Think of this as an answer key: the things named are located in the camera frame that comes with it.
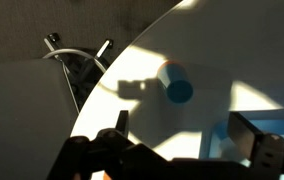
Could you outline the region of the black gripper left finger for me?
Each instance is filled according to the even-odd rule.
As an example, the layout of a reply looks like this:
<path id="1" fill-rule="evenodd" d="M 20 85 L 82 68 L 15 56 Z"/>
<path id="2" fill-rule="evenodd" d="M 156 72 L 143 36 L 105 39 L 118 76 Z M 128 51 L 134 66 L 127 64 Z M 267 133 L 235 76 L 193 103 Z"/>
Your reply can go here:
<path id="1" fill-rule="evenodd" d="M 115 129 L 122 135 L 127 136 L 129 132 L 129 112 L 121 110 L 117 119 Z"/>

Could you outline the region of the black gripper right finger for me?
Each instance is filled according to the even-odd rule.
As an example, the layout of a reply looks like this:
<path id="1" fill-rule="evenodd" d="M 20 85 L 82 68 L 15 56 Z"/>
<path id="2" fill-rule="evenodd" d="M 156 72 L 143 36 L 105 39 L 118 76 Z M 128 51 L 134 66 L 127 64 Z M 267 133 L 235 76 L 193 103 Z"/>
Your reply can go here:
<path id="1" fill-rule="evenodd" d="M 229 114 L 227 134 L 240 153 L 248 160 L 253 160 L 255 157 L 257 143 L 264 135 L 261 130 L 239 112 Z"/>

